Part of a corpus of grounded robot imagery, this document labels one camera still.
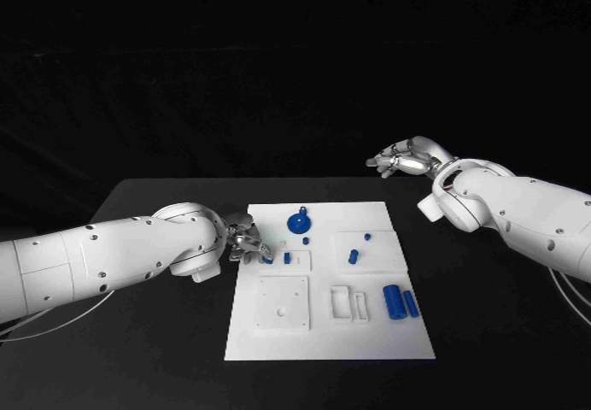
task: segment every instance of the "robotic hand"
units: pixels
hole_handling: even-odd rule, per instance
[[[383,178],[427,175],[433,193],[419,208],[466,232],[497,229],[510,247],[591,282],[591,196],[541,179],[517,177],[491,161],[461,159],[429,138],[393,144],[367,161]]]
[[[204,282],[220,257],[273,260],[249,214],[227,220],[197,203],[0,243],[0,323],[152,279],[168,267]]]

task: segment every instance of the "black table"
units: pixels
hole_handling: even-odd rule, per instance
[[[548,270],[497,231],[432,223],[422,177],[130,179],[93,222],[200,202],[221,215],[250,203],[386,201],[410,265],[436,360],[226,362],[239,264],[195,284],[168,271],[116,291],[63,330],[0,348],[0,407],[591,408],[591,329]],[[12,337],[77,316],[100,298],[60,307]]]

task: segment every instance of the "blue object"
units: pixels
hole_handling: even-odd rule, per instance
[[[404,308],[401,288],[396,284],[384,287],[386,306],[393,320],[401,320],[407,317],[407,309]]]
[[[312,220],[308,215],[308,210],[306,207],[301,208],[301,213],[295,214],[289,219],[288,219],[288,228],[293,233],[305,233],[309,231],[312,227]]]
[[[358,255],[360,255],[360,251],[357,249],[354,249],[351,251],[351,256],[350,256],[350,263],[352,265],[355,265],[358,263]]]
[[[413,299],[413,294],[410,293],[410,290],[406,290],[403,294],[404,294],[404,300],[407,301],[407,306],[410,307],[410,316],[413,318],[417,318],[419,310],[417,310],[416,300]]]

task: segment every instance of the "white cable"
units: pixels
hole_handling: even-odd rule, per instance
[[[70,322],[66,322],[63,325],[60,325],[60,326],[55,327],[54,329],[50,329],[48,331],[43,331],[41,333],[37,333],[35,335],[25,336],[25,337],[18,337],[17,339],[5,339],[5,340],[0,339],[0,343],[5,343],[5,342],[17,342],[17,341],[24,340],[24,339],[31,339],[32,337],[38,337],[38,336],[41,336],[41,335],[48,334],[48,333],[53,332],[53,331],[57,331],[58,329],[63,329],[68,324],[71,324],[73,322],[76,322],[83,316],[86,316],[89,313],[92,313],[92,312],[99,308],[99,306],[100,306],[102,303],[109,299],[109,296],[113,295],[113,293],[115,293],[115,290],[112,290],[112,293],[106,296],[106,298],[103,299],[103,301],[102,301],[81,316],[79,316],[77,318],[74,318]]]
[[[559,283],[557,277],[554,276],[553,268],[548,267],[548,270],[551,271],[551,276],[553,276],[554,282],[557,283],[559,290],[561,291],[563,296],[564,296],[564,298],[567,299],[567,302],[570,303],[570,306],[573,307],[574,311],[579,313],[579,316],[582,317],[582,319],[586,320],[587,324],[591,326],[591,321],[589,320],[589,318],[586,317],[586,315],[582,313],[582,311],[577,309],[576,305],[574,305],[573,302],[570,301],[570,297],[569,297],[567,294],[564,293],[561,284]]]
[[[570,281],[569,276],[567,276],[563,272],[560,272],[560,274],[563,275],[563,279],[564,279],[564,281],[567,282],[567,285],[570,286],[570,288],[573,289],[573,291],[576,292],[576,294],[577,294],[579,298],[582,299],[582,301],[583,301],[589,306],[591,306],[591,302],[590,302],[590,301],[587,300],[587,298],[579,293],[579,290],[576,289],[576,285],[574,285],[573,282]]]
[[[24,320],[22,322],[19,322],[14,327],[9,327],[8,329],[5,329],[4,331],[0,331],[0,336],[5,335],[6,333],[11,333],[15,329],[19,329],[22,326],[25,326],[30,322],[32,322],[37,318],[40,318],[41,316],[44,316],[51,310],[47,309],[44,312],[38,313],[34,317],[28,318],[27,320]]]

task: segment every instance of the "robotic arm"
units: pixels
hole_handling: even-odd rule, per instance
[[[510,247],[557,271],[591,282],[591,196],[541,179],[517,177],[491,161],[462,160],[429,138],[391,145],[370,167],[388,178],[397,170],[426,174],[433,193],[419,208],[466,232],[499,231]]]
[[[273,260],[249,214],[227,220],[205,206],[179,203],[149,216],[113,220],[0,243],[0,323],[152,279],[171,267],[204,282],[253,253]]]

